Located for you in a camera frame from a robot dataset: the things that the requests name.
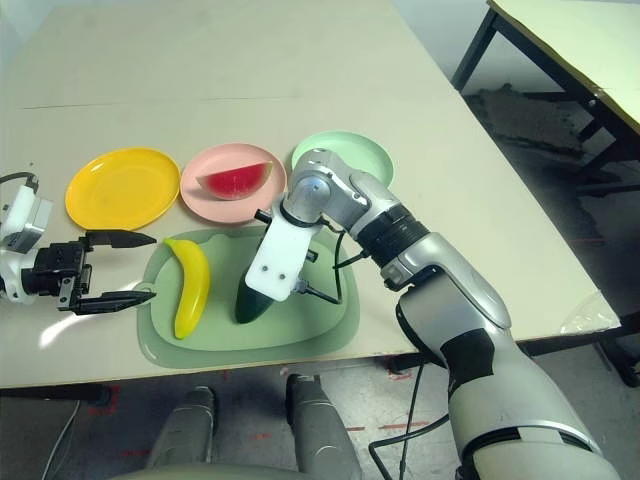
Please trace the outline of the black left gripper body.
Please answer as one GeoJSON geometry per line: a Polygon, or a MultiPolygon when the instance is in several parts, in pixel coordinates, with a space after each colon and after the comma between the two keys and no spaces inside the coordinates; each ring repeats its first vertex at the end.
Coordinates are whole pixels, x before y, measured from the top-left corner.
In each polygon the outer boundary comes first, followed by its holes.
{"type": "Polygon", "coordinates": [[[92,266],[85,261],[92,250],[86,239],[40,248],[33,266],[22,270],[23,290],[29,295],[64,297],[64,303],[75,302],[89,292],[92,266]]]}

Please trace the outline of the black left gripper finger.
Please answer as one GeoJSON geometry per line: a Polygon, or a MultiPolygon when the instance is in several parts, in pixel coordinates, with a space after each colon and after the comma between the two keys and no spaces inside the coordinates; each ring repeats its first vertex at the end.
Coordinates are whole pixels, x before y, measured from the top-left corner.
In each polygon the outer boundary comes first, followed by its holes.
{"type": "Polygon", "coordinates": [[[114,313],[143,304],[156,294],[149,291],[115,291],[105,292],[99,297],[61,299],[58,310],[72,312],[75,315],[97,315],[114,313]]]}
{"type": "Polygon", "coordinates": [[[156,243],[156,239],[146,234],[127,230],[87,230],[81,238],[87,252],[95,246],[109,246],[114,249],[137,248],[156,243]]]}

